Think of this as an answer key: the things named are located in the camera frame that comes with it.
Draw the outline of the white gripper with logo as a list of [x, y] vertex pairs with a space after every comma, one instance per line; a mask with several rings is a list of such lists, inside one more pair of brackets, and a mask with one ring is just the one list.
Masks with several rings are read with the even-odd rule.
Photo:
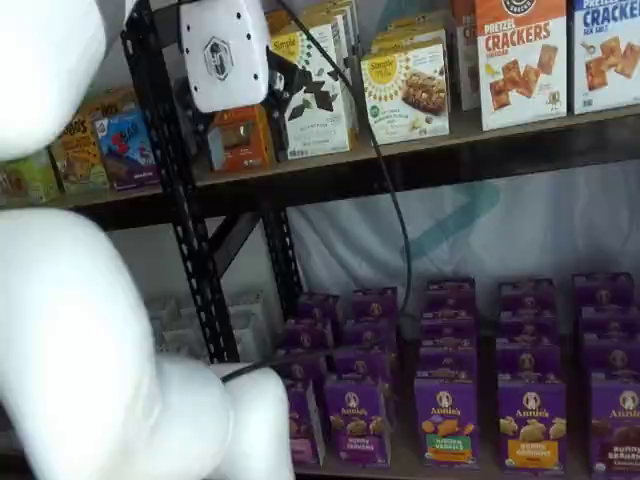
[[297, 112], [343, 113], [335, 69], [300, 69], [267, 47], [270, 35], [259, 0], [183, 1], [180, 39], [197, 109], [218, 112], [261, 103], [280, 126], [297, 94]]

